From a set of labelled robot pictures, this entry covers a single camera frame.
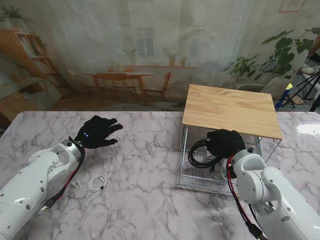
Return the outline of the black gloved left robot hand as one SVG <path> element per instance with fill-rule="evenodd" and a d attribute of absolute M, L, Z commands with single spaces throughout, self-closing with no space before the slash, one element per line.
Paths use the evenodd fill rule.
<path fill-rule="evenodd" d="M 74 140 L 80 142 L 85 149 L 108 147 L 118 141 L 107 137 L 121 129 L 123 126 L 115 118 L 107 119 L 94 115 L 84 123 Z"/>

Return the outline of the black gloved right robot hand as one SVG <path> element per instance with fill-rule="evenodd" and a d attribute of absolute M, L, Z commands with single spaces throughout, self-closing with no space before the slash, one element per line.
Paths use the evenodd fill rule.
<path fill-rule="evenodd" d="M 206 137 L 206 149 L 213 156 L 229 158 L 246 148 L 242 136 L 235 130 L 219 129 L 210 131 Z"/>

